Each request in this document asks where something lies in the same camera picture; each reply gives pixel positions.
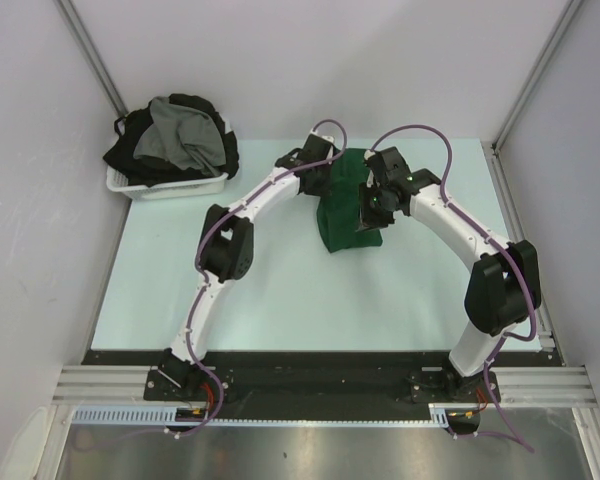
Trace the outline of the green t shirt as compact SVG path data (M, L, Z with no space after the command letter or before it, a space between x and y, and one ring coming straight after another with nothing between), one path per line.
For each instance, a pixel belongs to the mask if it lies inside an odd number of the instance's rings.
M348 148L334 162L330 193L319 201L316 220L321 240L329 253L383 244L378 230L358 230L359 185L366 182L369 174L364 153L361 148Z

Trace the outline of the black t shirt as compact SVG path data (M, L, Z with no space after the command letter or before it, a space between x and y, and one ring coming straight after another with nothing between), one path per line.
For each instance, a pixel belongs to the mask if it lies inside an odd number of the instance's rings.
M233 178L239 170L237 137L215 106L210 101L196 95L174 93L169 96L157 97L167 97L171 103L196 108L210 114L223 140L226 165L219 169L217 175L211 176L193 169L182 171L169 166L163 160L136 160L133 157L136 144L141 135L153 123L149 114L151 100L145 108L135 110L114 122L114 131L118 135L118 140L104 154L105 163L124 174L131 185L147 187L163 183L215 178L224 173L228 175L229 179Z

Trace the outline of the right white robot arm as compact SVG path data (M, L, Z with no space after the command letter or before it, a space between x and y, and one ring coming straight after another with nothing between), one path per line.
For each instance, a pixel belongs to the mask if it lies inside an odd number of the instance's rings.
M527 240L493 233L466 214L427 169L413 171L397 148L364 153L369 169L359 185L359 229L378 230L401 212L428 227L470 273L464 299L468 324L449 354L453 369L441 376L443 393L464 401L477 389L476 374L517 324L540 305L538 256Z

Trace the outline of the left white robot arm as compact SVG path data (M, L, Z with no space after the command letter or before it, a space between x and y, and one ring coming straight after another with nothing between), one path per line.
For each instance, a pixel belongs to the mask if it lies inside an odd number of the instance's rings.
M276 160L252 191L227 207L214 204L204 220L194 257L199 283L175 339L158 363L158 373L177 398L194 397L204 374L207 337L214 310L253 264L255 221L279 203L299 194L319 195L329 186L331 167L343 151L335 140L313 130L304 145Z

